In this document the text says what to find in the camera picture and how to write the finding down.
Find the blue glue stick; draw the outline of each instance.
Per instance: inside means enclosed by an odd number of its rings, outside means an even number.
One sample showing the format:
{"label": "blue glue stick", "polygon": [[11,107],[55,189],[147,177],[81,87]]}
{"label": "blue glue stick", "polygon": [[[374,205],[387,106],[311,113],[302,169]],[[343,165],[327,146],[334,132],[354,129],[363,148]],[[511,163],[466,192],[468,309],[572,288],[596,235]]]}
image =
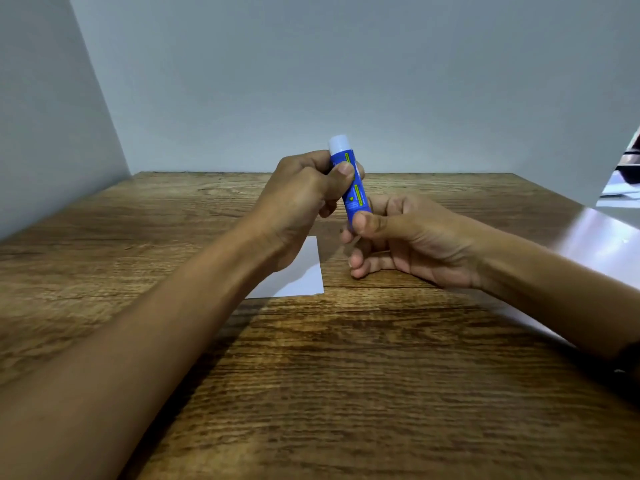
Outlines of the blue glue stick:
{"label": "blue glue stick", "polygon": [[351,221],[353,220],[353,216],[356,212],[360,210],[371,212],[367,195],[364,193],[362,179],[358,172],[358,166],[356,165],[356,157],[349,145],[349,140],[343,134],[334,136],[329,140],[329,153],[331,153],[332,167],[338,165],[338,163],[347,161],[356,169],[356,175],[353,179],[353,183],[349,187],[349,190],[347,190],[347,193],[342,196],[344,208],[347,209],[349,225],[351,225]]}

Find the glossy surface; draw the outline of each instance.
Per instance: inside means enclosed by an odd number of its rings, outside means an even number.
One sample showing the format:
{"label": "glossy surface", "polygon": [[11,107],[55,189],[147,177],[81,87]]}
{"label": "glossy surface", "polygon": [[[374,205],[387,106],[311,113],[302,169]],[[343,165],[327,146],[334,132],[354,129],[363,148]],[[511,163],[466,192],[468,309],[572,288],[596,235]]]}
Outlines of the glossy surface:
{"label": "glossy surface", "polygon": [[[0,381],[89,334],[228,229],[267,177],[139,174],[0,244]],[[370,175],[366,185],[428,193],[640,286],[637,230],[513,175]],[[344,217],[339,209],[312,229],[324,295],[245,301],[124,477],[640,471],[640,415],[615,380],[476,296],[396,272],[354,281],[338,239]]]}

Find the white cap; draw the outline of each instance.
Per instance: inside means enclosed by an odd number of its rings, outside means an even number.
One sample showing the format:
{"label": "white cap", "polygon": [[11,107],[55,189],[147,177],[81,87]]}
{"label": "white cap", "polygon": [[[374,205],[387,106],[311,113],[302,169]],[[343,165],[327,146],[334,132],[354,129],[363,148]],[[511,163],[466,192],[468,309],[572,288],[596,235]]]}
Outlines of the white cap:
{"label": "white cap", "polygon": [[339,134],[329,140],[329,153],[334,156],[336,153],[350,150],[349,140],[346,135]]}

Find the forearm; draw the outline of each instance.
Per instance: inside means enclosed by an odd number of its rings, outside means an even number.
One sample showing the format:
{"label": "forearm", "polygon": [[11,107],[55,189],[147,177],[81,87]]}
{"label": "forearm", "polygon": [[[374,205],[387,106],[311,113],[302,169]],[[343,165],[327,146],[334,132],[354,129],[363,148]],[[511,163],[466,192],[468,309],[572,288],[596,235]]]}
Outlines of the forearm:
{"label": "forearm", "polygon": [[640,339],[640,291],[537,244],[500,233],[484,290],[578,348],[611,360]]}
{"label": "forearm", "polygon": [[0,396],[3,478],[115,478],[270,249],[236,227]]}

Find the table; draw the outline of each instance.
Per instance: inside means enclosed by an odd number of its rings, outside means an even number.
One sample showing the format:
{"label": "table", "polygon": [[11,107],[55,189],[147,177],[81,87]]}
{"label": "table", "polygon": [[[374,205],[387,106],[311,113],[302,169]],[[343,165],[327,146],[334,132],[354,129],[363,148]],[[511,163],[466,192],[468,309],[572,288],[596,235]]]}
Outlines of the table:
{"label": "table", "polygon": [[[0,383],[91,333],[228,229],[267,179],[140,173],[1,243]],[[370,175],[366,186],[428,193],[640,287],[639,231],[514,175]],[[397,272],[351,279],[344,217],[311,232],[324,294],[243,302],[123,478],[640,471],[639,411],[608,374],[476,296]]]}

